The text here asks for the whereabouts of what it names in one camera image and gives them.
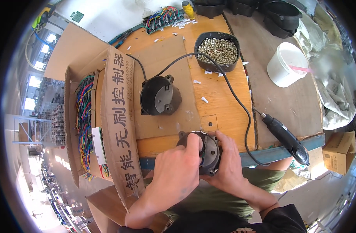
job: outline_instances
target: black shirt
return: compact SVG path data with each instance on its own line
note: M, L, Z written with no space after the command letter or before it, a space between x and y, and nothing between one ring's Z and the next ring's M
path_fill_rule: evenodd
M153 233L151 229L121 227L119 233ZM250 224L225 211L205 210L181 216L164 233L306 233L305 224L293 204L271 210L262 223Z

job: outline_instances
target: pink stick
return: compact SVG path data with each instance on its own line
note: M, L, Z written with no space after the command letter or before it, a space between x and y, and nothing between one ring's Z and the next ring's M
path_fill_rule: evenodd
M290 65L289 67L293 70L300 70L300 71L313 73L313 70L309 69L309 68L297 67L297 66L292 66L292 65Z

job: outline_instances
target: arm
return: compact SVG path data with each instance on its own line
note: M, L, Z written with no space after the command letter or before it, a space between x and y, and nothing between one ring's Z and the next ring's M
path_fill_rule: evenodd
M273 194L250 184L248 179L243 177L241 157L235 140L219 131L215 134L223 149L218 172L213 177L200 178L224 192L246 200L260 213L263 220L270 210L280 207L278 201Z
M157 155L153 180L126 214L127 227L148 227L157 213L177 204L199 185L199 150L202 147L201 138L190 133L186 148L178 146Z

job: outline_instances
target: rotary tool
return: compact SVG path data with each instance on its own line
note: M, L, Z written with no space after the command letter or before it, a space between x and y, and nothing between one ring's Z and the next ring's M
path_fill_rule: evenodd
M287 127L271 117L269 114L259 112L255 107L253 109L258 112L262 121L266 124L269 131L278 139L279 142L287 149L287 151L296 159L297 162L309 166L309 154L301 142L287 129Z

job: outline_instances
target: blue hose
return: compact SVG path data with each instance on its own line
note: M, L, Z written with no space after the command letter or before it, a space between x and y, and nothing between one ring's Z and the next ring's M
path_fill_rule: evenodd
M43 44L48 45L48 47L50 47L51 50L54 50L54 48L52 48L46 41L40 39L36 32L34 32L34 34L35 34L35 37L36 37L40 42L42 42Z

